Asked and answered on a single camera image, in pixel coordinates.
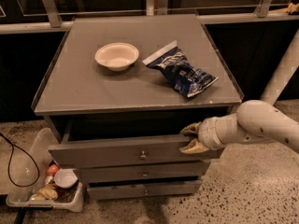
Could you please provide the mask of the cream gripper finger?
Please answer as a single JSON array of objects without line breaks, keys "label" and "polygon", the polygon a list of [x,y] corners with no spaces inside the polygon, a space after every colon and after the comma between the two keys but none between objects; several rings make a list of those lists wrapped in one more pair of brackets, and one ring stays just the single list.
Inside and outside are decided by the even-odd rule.
[{"label": "cream gripper finger", "polygon": [[198,135],[201,123],[196,122],[184,127],[180,133],[183,135]]},{"label": "cream gripper finger", "polygon": [[209,151],[209,148],[204,146],[197,138],[193,138],[187,146],[181,147],[179,151],[184,154],[198,154]]}]

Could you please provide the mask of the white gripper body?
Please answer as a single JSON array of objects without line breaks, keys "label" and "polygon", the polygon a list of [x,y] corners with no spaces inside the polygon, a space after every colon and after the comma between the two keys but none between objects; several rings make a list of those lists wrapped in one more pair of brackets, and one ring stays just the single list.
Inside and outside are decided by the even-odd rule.
[{"label": "white gripper body", "polygon": [[208,118],[199,125],[198,138],[199,141],[211,150],[217,150],[225,147],[225,144],[217,135],[218,118]]}]

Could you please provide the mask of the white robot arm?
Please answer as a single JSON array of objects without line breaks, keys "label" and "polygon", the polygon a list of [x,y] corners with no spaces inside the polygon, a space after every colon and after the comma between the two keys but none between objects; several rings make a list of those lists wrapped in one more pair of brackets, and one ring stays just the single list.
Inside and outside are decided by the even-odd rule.
[{"label": "white robot arm", "polygon": [[242,103],[230,115],[204,119],[185,127],[183,134],[195,137],[179,149],[184,154],[218,150],[232,143],[253,144],[273,140],[299,150],[299,123],[274,107],[299,67],[299,31],[294,35],[259,100]]}]

